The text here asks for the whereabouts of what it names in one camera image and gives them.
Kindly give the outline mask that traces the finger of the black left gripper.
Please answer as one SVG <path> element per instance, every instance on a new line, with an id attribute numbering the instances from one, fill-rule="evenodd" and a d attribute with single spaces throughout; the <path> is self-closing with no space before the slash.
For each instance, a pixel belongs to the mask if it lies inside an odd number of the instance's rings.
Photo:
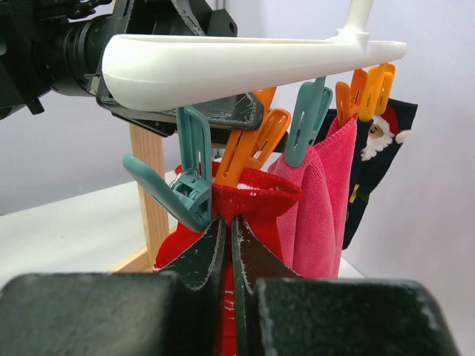
<path id="1" fill-rule="evenodd" d="M 201 112 L 216 129 L 237 129 L 252 131 L 262 122 L 263 105 L 253 93 L 242 93 L 235 96 L 194 104 L 193 108 Z M 137 111 L 120 105 L 111 99 L 111 112 L 114 116 L 133 125 L 168 137 L 177 130 L 176 110 Z"/>

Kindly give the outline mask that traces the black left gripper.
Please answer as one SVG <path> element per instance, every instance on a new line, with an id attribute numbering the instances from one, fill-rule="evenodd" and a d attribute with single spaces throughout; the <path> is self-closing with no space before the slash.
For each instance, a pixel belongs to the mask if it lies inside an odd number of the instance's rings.
<path id="1" fill-rule="evenodd" d="M 102 108 L 175 108 L 170 83 L 159 74 L 171 60 L 158 48 L 169 36 L 235 37 L 238 26 L 226 10 L 206 1 L 116 1 L 112 14 L 91 19 L 85 37 L 88 75 Z"/>

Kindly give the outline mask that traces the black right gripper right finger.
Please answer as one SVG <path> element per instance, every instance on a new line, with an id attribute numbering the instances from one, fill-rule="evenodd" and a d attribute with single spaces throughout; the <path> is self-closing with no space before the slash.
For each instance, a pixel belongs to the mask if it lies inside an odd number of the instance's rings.
<path id="1" fill-rule="evenodd" d="M 240 355 L 457 355 L 437 302 L 412 280 L 306 279 L 232 220 Z"/>

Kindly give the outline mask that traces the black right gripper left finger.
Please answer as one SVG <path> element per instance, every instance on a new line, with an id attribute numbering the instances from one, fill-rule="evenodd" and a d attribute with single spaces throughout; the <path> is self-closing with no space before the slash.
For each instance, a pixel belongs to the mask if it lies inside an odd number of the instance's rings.
<path id="1" fill-rule="evenodd" d="M 214 355 L 226 223 L 157 273 L 23 274 L 1 289 L 3 355 Z"/>

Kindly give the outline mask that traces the white clip hanger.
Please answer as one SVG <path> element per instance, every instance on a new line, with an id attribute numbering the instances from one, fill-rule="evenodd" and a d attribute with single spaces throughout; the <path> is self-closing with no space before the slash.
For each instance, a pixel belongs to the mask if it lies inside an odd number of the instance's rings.
<path id="1" fill-rule="evenodd" d="M 119 34 L 102 77 L 137 111 L 165 111 L 399 60 L 407 44 L 372 41 L 371 1 L 350 2 L 344 27 L 325 40 Z"/>

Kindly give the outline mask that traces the pink towel sock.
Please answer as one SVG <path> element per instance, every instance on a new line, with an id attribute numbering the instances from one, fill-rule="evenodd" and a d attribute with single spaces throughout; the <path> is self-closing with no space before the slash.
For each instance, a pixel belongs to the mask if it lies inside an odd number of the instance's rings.
<path id="1" fill-rule="evenodd" d="M 334 119 L 327 137 L 292 167 L 282 154 L 268 172 L 299 186 L 302 198 L 277 218 L 284 263 L 306 278 L 338 276 L 357 121 Z"/>

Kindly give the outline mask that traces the red patterned sock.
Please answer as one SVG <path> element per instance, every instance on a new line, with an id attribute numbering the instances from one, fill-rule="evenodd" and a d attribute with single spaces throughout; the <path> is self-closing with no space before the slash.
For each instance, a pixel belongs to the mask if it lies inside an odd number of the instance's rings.
<path id="1" fill-rule="evenodd" d="M 213 215 L 219 214 L 227 225 L 243 215 L 251 230 L 279 260 L 283 260 L 277 218 L 300 198 L 302 190 L 294 183 L 264 171 L 246 168 L 238 186 L 212 184 Z M 222 331 L 219 355 L 237 355 L 235 296 L 232 255 L 227 254 L 223 275 Z"/>

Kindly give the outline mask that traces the teal end clothes peg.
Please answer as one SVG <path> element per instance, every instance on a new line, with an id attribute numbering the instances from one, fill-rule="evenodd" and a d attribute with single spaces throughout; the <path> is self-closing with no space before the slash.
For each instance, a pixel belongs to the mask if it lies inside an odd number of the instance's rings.
<path id="1" fill-rule="evenodd" d="M 156 196 L 167 211 L 192 231 L 204 230 L 212 216 L 212 141 L 208 119 L 192 106 L 176 110 L 182 171 L 161 188 L 160 181 L 149 179 Z M 128 173 L 137 181 L 124 163 Z"/>

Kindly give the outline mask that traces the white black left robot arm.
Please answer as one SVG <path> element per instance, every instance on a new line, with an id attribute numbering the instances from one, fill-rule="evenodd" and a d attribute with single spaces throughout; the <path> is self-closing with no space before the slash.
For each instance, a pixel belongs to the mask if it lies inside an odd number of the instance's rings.
<path id="1" fill-rule="evenodd" d="M 50 91 L 85 96 L 113 116 L 163 137 L 177 129 L 175 110 L 142 112 L 121 106 L 102 78 L 102 55 L 118 34 L 222 36 L 238 27 L 225 10 L 205 1 L 113 1 L 97 15 L 99 1 L 1 3 L 1 117 L 22 108 L 33 115 Z"/>

